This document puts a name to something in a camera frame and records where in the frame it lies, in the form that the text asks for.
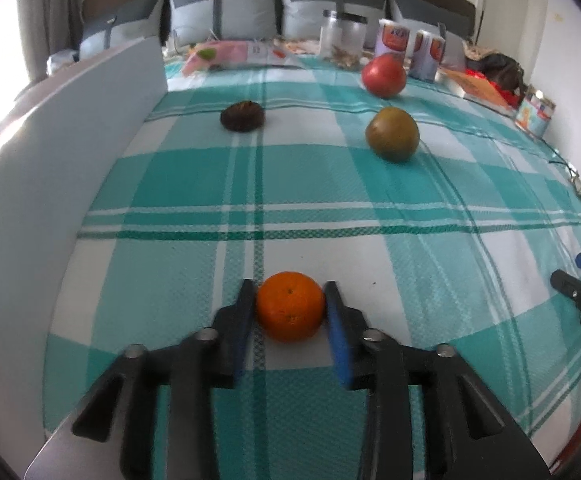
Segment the small orange tangerine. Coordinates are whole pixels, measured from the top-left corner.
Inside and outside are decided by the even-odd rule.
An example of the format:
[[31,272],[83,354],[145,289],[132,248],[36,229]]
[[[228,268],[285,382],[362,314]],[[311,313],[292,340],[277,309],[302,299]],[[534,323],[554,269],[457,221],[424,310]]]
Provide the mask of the small orange tangerine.
[[313,337],[325,318],[326,301],[313,278],[285,271],[267,278],[256,299],[257,320],[264,333],[283,344]]

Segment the teal plaid blanket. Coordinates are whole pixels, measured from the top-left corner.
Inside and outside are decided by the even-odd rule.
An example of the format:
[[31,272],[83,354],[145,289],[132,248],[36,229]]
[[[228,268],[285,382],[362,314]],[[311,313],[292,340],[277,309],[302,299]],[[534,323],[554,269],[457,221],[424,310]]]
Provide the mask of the teal plaid blanket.
[[[581,324],[549,278],[575,270],[581,200],[546,146],[413,80],[395,105],[420,144],[391,164],[366,144],[383,101],[356,73],[306,58],[166,76],[81,223],[48,334],[46,431],[129,344],[176,344],[243,280],[297,271],[402,344],[452,344],[543,458],[559,454],[581,422]],[[221,125],[242,101],[262,127]]]

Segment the colourful tin can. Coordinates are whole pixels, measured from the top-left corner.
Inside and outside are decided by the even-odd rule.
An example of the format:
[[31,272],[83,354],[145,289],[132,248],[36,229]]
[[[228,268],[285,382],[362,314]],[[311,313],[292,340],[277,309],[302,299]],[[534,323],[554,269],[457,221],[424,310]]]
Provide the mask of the colourful tin can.
[[514,124],[525,133],[542,139],[555,109],[556,104],[542,90],[529,86],[520,101]]

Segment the orange book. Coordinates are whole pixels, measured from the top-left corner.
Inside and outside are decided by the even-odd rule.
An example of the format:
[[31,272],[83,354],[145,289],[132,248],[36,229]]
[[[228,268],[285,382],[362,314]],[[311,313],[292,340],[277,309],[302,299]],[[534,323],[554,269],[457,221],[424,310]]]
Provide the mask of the orange book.
[[485,79],[441,67],[437,70],[435,81],[461,99],[488,107],[504,115],[509,115],[513,111],[499,91]]

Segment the black handbag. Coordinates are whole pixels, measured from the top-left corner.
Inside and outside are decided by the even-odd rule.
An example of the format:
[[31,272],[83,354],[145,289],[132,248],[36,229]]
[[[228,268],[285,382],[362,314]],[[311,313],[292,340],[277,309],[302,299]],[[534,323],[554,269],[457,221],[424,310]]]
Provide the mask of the black handbag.
[[509,56],[495,52],[480,60],[473,61],[473,69],[484,74],[485,78],[494,82],[502,90],[511,93],[525,93],[525,71],[521,65]]

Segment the green brown round fruit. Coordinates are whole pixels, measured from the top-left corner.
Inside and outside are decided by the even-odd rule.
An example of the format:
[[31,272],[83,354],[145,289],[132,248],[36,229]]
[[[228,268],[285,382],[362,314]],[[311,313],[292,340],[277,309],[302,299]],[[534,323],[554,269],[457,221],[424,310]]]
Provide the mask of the green brown round fruit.
[[388,162],[406,162],[417,151],[420,135],[413,117],[399,107],[385,107],[365,129],[369,148]]

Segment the white cardboard box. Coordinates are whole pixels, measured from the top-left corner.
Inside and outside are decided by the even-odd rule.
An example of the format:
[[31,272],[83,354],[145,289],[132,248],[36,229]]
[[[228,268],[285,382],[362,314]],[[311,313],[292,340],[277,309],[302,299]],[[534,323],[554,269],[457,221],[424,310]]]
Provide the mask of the white cardboard box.
[[46,340],[78,229],[167,90],[160,42],[134,40],[27,90],[0,125],[0,464],[44,442]]

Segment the red white carton right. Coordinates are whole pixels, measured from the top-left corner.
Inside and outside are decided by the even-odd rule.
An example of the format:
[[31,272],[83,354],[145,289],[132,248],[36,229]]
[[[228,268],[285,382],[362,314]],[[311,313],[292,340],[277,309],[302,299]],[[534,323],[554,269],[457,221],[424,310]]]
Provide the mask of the red white carton right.
[[443,59],[445,39],[432,32],[419,30],[415,36],[409,76],[432,82]]

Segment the grey white pillow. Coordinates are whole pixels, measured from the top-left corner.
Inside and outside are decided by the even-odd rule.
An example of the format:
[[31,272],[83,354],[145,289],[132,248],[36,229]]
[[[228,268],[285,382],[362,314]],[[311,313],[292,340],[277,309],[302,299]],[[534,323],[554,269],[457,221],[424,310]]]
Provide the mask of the grey white pillow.
[[366,18],[364,48],[373,50],[379,21],[386,15],[387,0],[281,0],[282,36],[286,39],[316,40],[321,33],[323,12],[335,11]]
[[424,30],[445,38],[441,66],[464,72],[464,42],[473,35],[470,18],[425,0],[389,0],[389,6],[391,18],[411,31],[406,48],[408,58],[413,55],[416,33]]
[[86,22],[79,47],[79,60],[136,39],[158,36],[164,0],[132,0]]
[[170,0],[177,46],[209,39],[269,40],[277,35],[277,0]]

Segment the red pomegranate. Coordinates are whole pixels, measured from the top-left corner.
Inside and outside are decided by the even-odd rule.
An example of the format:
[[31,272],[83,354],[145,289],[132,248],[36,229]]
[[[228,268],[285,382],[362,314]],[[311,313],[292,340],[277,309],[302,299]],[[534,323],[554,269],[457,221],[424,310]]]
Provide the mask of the red pomegranate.
[[361,79],[373,96],[391,99],[405,88],[407,76],[401,58],[393,53],[385,53],[373,58],[363,68]]

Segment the red white carton left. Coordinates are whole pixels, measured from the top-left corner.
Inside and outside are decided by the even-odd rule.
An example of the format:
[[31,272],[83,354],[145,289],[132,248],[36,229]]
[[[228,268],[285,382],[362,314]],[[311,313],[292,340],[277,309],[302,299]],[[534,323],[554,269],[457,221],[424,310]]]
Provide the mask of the red white carton left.
[[393,54],[401,63],[404,62],[411,31],[397,22],[381,18],[379,20],[374,56]]

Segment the clear jar black lid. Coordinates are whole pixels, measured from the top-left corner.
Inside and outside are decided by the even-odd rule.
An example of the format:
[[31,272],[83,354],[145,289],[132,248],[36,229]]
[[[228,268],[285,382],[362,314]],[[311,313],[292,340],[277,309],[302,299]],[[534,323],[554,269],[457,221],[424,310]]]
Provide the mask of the clear jar black lid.
[[356,70],[361,65],[366,29],[363,15],[324,10],[317,56],[343,70]]

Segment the dark mangosteen on blanket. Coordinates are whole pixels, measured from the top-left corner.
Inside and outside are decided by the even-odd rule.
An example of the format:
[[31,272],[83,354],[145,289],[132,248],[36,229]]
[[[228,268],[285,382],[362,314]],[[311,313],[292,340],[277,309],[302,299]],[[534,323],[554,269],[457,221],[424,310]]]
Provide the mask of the dark mangosteen on blanket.
[[233,132],[250,132],[263,126],[266,120],[264,108],[254,101],[242,101],[222,110],[221,125]]

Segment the pink snack bag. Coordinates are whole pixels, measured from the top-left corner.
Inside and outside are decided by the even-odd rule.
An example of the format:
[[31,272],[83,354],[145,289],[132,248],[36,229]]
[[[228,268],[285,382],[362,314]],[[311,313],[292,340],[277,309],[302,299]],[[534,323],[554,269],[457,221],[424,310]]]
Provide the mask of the pink snack bag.
[[197,44],[187,56],[182,75],[249,67],[303,68],[303,64],[292,52],[270,42],[219,40]]

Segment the grey white pillow far left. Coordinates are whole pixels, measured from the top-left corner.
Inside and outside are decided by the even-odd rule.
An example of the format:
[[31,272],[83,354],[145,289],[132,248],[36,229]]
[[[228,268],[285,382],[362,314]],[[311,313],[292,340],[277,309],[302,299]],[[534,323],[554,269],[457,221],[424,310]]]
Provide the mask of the grey white pillow far left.
[[132,0],[86,22],[79,47],[79,60],[136,39],[158,36],[164,0]]

